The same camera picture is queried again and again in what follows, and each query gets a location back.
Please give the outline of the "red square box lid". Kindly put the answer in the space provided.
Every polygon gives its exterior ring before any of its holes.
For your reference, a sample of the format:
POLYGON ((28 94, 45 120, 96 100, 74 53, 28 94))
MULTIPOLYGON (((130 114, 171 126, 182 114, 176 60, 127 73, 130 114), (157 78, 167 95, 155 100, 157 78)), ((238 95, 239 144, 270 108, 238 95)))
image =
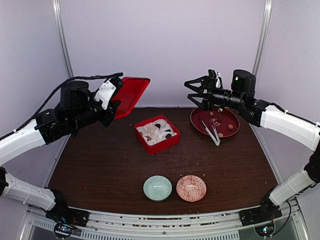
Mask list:
POLYGON ((149 78, 145 77, 124 77, 123 85, 117 94, 111 99, 112 102, 120 102, 114 120, 125 118, 128 116, 144 91, 150 83, 149 78))

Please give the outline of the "white handled serving tongs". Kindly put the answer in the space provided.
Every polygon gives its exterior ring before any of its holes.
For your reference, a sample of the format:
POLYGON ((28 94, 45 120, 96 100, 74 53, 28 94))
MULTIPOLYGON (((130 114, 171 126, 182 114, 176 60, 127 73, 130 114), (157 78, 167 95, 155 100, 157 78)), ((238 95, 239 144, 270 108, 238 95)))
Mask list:
POLYGON ((221 140, 219 137, 219 134, 215 128, 214 125, 211 124, 211 128, 212 130, 205 124, 204 120, 202 119, 202 117, 199 115, 198 116, 198 121, 199 123, 204 127, 204 130, 206 131, 206 133, 210 136, 210 138, 212 139, 213 143, 219 147, 221 140))

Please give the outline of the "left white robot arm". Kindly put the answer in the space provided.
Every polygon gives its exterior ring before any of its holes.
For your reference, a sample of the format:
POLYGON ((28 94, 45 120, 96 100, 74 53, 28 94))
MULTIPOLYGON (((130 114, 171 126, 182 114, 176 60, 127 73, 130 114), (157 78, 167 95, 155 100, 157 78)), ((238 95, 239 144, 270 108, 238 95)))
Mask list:
MULTIPOLYGON (((1 166, 64 136, 76 137, 80 129, 96 122, 108 127, 115 119, 121 103, 112 99, 123 86, 123 80, 118 74, 104 79, 102 85, 93 92, 89 90, 90 77, 74 77, 54 89, 54 93, 60 92, 60 100, 55 108, 38 109, 21 127, 1 137, 1 166)), ((52 211, 61 222, 72 218, 72 211, 59 191, 20 180, 4 167, 0 168, 0 195, 52 211)))

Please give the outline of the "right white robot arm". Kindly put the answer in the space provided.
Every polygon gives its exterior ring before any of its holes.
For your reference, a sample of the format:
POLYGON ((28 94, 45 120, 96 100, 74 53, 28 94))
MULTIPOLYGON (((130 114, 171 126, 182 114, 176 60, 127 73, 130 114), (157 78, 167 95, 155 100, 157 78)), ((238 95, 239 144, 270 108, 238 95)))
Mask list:
POLYGON ((320 124, 290 113, 274 102, 255 98, 256 76, 247 70, 233 71, 231 88, 223 86, 222 77, 215 70, 196 79, 187 80, 184 86, 193 92, 187 98, 201 109, 213 107, 233 109, 249 124, 270 130, 309 149, 308 162, 297 173, 271 190, 256 210, 259 220, 268 220, 276 206, 301 194, 320 182, 320 124))

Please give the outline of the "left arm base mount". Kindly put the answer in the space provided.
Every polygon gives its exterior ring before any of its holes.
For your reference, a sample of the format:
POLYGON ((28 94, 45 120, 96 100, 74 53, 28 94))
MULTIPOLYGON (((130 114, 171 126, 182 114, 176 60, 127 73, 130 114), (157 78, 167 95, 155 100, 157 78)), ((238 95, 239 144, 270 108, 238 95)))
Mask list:
POLYGON ((60 240, 69 238, 78 227, 86 227, 90 216, 86 210, 58 205, 44 212, 46 218, 55 222, 53 233, 60 240))

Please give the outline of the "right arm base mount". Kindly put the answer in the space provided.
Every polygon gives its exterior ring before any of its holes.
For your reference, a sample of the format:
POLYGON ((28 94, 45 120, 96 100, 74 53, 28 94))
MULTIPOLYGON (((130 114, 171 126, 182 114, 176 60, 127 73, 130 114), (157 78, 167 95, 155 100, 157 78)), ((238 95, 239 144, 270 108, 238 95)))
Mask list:
POLYGON ((243 227, 253 226, 255 233, 262 238, 271 238, 276 232, 275 219, 282 217, 279 207, 258 206, 241 210, 239 218, 243 227))

